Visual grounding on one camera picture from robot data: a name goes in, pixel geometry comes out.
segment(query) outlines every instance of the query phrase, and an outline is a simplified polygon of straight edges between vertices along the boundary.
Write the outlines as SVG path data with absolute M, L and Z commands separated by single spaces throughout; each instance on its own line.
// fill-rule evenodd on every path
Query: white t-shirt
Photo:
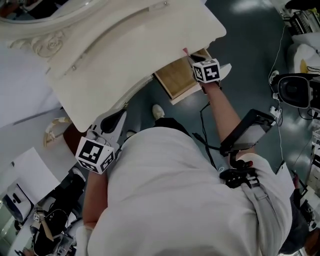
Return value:
M 241 159 L 253 161 L 277 197 L 283 243 L 289 198 L 264 158 Z M 108 208 L 92 232 L 77 233 L 77 256 L 261 255 L 257 215 L 242 189 L 223 184 L 192 138 L 165 127 L 126 141 L 109 178 Z

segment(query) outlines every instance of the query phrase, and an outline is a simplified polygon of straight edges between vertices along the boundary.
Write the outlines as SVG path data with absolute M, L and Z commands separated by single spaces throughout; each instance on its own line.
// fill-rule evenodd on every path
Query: wire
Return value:
M 304 120 L 308 120 L 308 121 L 311 121 L 311 120 L 320 120 L 320 117 L 314 117 L 312 114 L 310 114 L 309 112 L 312 111 L 312 109 L 308 109 L 308 111 L 306 112 L 308 114 L 309 117 L 311 118 L 305 118 L 301 115 L 301 112 L 300 112 L 300 108 L 298 108 L 298 112 L 299 112 L 299 116 L 304 119 Z
M 62 240 L 64 239 L 64 237 L 66 236 L 66 233 L 67 233 L 67 230 L 68 230 L 68 226 L 69 226 L 69 216 L 66 214 L 66 212 L 65 212 L 64 210 L 61 210 L 61 209 L 55 209 L 55 210 L 53 210 L 52 212 L 50 212 L 49 214 L 47 214 L 47 216 L 45 216 L 42 220 L 40 220 L 40 223 L 43 222 L 46 218 L 48 218 L 48 217 L 49 217 L 51 214 L 53 214 L 55 211 L 62 211 L 62 212 L 64 212 L 64 214 L 65 214 L 65 216 L 66 216 L 66 229 L 65 229 L 65 232 L 64 232 L 63 237 L 62 237 L 62 239 L 61 239 L 61 241 L 62 241 Z
M 221 167 L 218 169 L 218 173 L 222 173 L 224 170 L 225 170 L 225 168 L 224 168 L 223 166 L 221 166 Z
M 272 88 L 271 84 L 269 83 L 269 78 L 270 78 L 270 75 L 272 74 L 273 72 L 273 69 L 277 63 L 277 60 L 278 60 L 278 56 L 279 56 L 279 53 L 280 53 L 280 50 L 281 50 L 281 43 L 282 43 L 282 39 L 284 38 L 284 34 L 285 34 L 285 28 L 286 28 L 286 25 L 283 26 L 283 29 L 282 29 L 282 34 L 281 34 L 281 38 L 280 38 L 280 42 L 279 42 L 279 48 L 278 48 L 278 51 L 276 53 L 276 56 L 275 56 L 275 60 L 274 60 L 274 63 L 270 69 L 270 72 L 269 72 L 269 75 L 268 75 L 268 85 L 270 86 L 271 88 L 271 91 L 273 93 L 275 93 L 274 89 Z M 277 98 L 278 100 L 278 106 L 276 107 L 277 109 L 280 110 L 280 116 L 277 118 L 277 121 L 276 121 L 276 124 L 278 126 L 278 133 L 279 133 L 279 138 L 280 138 L 280 150 L 281 150 L 281 158 L 282 158 L 282 161 L 284 161 L 284 154 L 283 154 L 283 149 L 282 149 L 282 138 L 281 138 L 281 133 L 280 133 L 280 127 L 282 126 L 283 124 L 283 121 L 284 121 L 284 118 L 283 118 L 283 109 L 282 109 L 282 106 L 280 104 L 280 100 Z
M 312 66 L 306 66 L 306 68 L 310 72 L 318 72 L 318 73 L 320 73 L 320 69 L 319 68 L 315 68 L 315 67 L 312 67 Z
M 278 56 L 279 56 L 279 52 L 280 52 L 280 49 L 281 49 L 282 39 L 284 38 L 285 28 L 286 28 L 286 25 L 283 26 L 282 35 L 281 35 L 281 39 L 280 39 L 280 43 L 279 43 L 279 49 L 278 49 L 278 52 L 276 53 L 276 57 L 275 57 L 274 63 L 273 63 L 273 65 L 272 65 L 272 68 L 270 69 L 270 72 L 269 72 L 269 75 L 268 75 L 268 84 L 269 84 L 269 86 L 270 86 L 270 88 L 271 88 L 271 91 L 272 91 L 273 93 L 275 93 L 275 91 L 272 89 L 271 84 L 269 83 L 269 77 L 270 77 L 270 75 L 271 75 L 271 73 L 272 73 L 272 70 L 274 69 L 274 67 L 275 67 L 275 65 L 276 65 L 276 62 L 277 62 L 277 59 L 278 59 Z
M 209 159 L 210 159 L 210 163 L 211 165 L 217 169 L 214 159 L 212 158 L 212 155 L 210 153 L 210 149 L 213 150 L 220 150 L 218 147 L 214 147 L 214 146 L 210 146 L 208 144 L 208 138 L 207 138 L 207 132 L 206 132 L 206 128 L 205 128 L 205 124 L 204 124 L 204 117 L 202 112 L 210 105 L 210 102 L 208 102 L 201 110 L 200 110 L 200 118 L 201 118 L 201 124 L 202 124 L 202 133 L 204 136 L 204 139 L 198 134 L 198 133 L 193 133 L 193 136 L 200 141 L 202 144 L 204 144 L 205 146 L 205 152 L 208 155 Z
M 280 127 L 282 126 L 283 122 L 284 122 L 284 117 L 283 117 L 283 109 L 282 109 L 282 106 L 280 104 L 280 100 L 277 99 L 279 104 L 277 106 L 277 109 L 279 108 L 279 111 L 280 111 L 280 116 L 277 117 L 277 120 L 276 120 L 276 124 L 278 126 L 278 133 L 279 133 L 279 139 L 280 139 L 280 152 L 281 152 L 281 158 L 282 158 L 282 161 L 284 161 L 284 153 L 283 153 L 283 149 L 282 149 L 282 138 L 281 138 L 281 133 L 280 133 Z
M 305 144 L 305 146 L 304 146 L 303 149 L 301 150 L 299 156 L 297 157 L 297 159 L 295 160 L 295 162 L 294 162 L 294 164 L 293 164 L 293 166 L 292 166 L 292 169 L 295 168 L 298 159 L 301 157 L 302 153 L 305 151 L 305 148 L 309 145 L 309 143 L 310 143 L 310 141 L 312 140 L 312 138 L 313 138 L 313 136 L 311 136 L 311 138 L 308 140 L 307 144 Z

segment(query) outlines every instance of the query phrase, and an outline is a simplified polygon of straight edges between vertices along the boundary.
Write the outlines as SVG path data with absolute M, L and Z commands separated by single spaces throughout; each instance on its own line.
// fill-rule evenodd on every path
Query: open drawer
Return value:
M 196 53 L 208 56 L 211 59 L 206 49 L 201 49 Z M 198 84 L 193 78 L 193 71 L 187 57 L 180 58 L 164 66 L 154 75 L 172 100 Z

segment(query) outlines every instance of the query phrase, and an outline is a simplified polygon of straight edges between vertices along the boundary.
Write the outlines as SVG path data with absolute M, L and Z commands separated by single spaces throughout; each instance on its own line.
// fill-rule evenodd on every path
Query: paper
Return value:
M 287 195 L 291 197 L 296 188 L 292 181 L 287 164 L 285 162 L 278 169 L 276 176 L 281 181 L 282 186 L 285 188 L 285 192 L 287 193 Z
M 19 175 L 17 183 L 33 204 L 38 203 L 60 184 L 35 148 L 18 156 L 14 160 L 14 169 Z

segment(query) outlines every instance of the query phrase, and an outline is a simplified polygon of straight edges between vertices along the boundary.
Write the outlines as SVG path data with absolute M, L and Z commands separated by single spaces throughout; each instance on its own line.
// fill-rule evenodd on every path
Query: strap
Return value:
M 241 188 L 256 211 L 259 225 L 259 243 L 263 256 L 276 256 L 282 246 L 282 232 L 277 213 L 276 198 L 263 186 L 249 188 L 246 183 Z

